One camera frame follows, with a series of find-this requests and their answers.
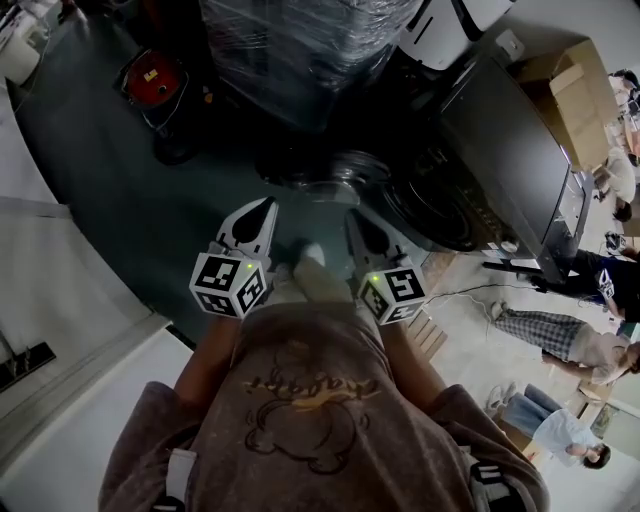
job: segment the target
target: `backpack strap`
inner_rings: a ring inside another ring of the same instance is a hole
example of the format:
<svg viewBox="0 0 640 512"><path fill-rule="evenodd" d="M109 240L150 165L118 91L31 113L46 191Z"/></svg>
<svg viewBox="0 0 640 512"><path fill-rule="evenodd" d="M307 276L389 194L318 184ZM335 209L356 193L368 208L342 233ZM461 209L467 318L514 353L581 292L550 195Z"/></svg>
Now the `backpack strap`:
<svg viewBox="0 0 640 512"><path fill-rule="evenodd" d="M152 512L183 512L187 500L187 487L197 454L175 449L171 452L167 467L165 495L151 508Z"/></svg>
<svg viewBox="0 0 640 512"><path fill-rule="evenodd" d="M471 455L468 446L460 447L469 469L469 490L476 512L526 512L520 494L509 485L495 464L483 464Z"/></svg>

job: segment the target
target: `plaid pants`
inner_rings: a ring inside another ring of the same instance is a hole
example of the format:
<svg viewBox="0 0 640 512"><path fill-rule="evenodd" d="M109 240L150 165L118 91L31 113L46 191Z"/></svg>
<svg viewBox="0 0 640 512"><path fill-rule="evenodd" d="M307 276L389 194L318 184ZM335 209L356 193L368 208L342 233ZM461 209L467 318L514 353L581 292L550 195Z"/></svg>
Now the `plaid pants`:
<svg viewBox="0 0 640 512"><path fill-rule="evenodd" d="M585 322L556 313L507 309L498 317L495 325L501 331L567 361L571 344Z"/></svg>

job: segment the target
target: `wrapped pallet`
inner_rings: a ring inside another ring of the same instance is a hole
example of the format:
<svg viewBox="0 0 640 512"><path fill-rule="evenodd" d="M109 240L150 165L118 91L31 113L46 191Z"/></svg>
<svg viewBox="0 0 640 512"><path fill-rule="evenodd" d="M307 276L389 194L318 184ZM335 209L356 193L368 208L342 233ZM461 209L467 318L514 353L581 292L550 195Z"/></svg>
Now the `wrapped pallet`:
<svg viewBox="0 0 640 512"><path fill-rule="evenodd" d="M221 78L292 129L322 132L372 83L419 0L200 0Z"/></svg>

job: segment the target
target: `wooden plank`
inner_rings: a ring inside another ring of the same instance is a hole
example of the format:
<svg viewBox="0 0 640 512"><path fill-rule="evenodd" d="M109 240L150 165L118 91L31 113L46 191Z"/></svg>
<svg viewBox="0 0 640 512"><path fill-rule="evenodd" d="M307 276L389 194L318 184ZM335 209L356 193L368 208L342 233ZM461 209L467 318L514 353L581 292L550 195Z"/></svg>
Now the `wooden plank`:
<svg viewBox="0 0 640 512"><path fill-rule="evenodd" d="M452 252L434 252L429 255L427 260L422 265L422 277L427 287L425 292L431 293L440 278L447 271L453 259L456 257L456 253Z"/></svg>
<svg viewBox="0 0 640 512"><path fill-rule="evenodd" d="M418 345L419 347L422 347L422 344L424 343L424 341L431 336L431 333L437 329L438 326L436 325L436 323L433 320L429 320L425 326L422 328L422 330L418 333L418 335L416 336L414 342L416 343L416 345Z"/></svg>
<svg viewBox="0 0 640 512"><path fill-rule="evenodd" d="M431 347L429 347L429 350L427 350L424 354L427 361L431 361L433 356L436 355L436 352L440 349L440 347L442 347L444 342L447 341L448 337L449 336L447 336L447 333L445 332L440 333L440 336L438 336L438 339L436 339L436 341L433 342Z"/></svg>
<svg viewBox="0 0 640 512"><path fill-rule="evenodd" d="M428 321L429 315L424 311L420 311L420 313L418 313L418 315L413 319L413 322L409 325L409 330L407 332L409 339L414 339Z"/></svg>
<svg viewBox="0 0 640 512"><path fill-rule="evenodd" d="M429 336L427 336L427 338L422 342L422 345L420 345L420 350L422 350L422 352L427 352L427 350L431 348L431 345L435 343L435 341L438 339L438 336L440 336L441 334L442 329L440 329L440 327L436 325Z"/></svg>

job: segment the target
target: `white shirt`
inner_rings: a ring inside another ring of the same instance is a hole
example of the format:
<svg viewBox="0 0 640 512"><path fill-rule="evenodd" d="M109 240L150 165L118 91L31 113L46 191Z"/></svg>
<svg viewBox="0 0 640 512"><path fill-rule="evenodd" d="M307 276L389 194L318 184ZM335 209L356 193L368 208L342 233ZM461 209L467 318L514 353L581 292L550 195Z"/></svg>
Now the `white shirt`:
<svg viewBox="0 0 640 512"><path fill-rule="evenodd" d="M580 328L569 350L569 361L593 367L591 382L608 384L625 372L618 362L624 356L630 342L613 333L600 334L586 324Z"/></svg>
<svg viewBox="0 0 640 512"><path fill-rule="evenodd" d="M613 147L607 161L609 186L623 201L630 203L636 196L636 174L624 149Z"/></svg>
<svg viewBox="0 0 640 512"><path fill-rule="evenodd" d="M567 467L574 466L583 459L583 457L569 455L567 453L569 445L574 443L584 446L602 444L602 441L591 433L589 427L581 423L566 409L560 409L544 420L533 434L533 440L549 450Z"/></svg>

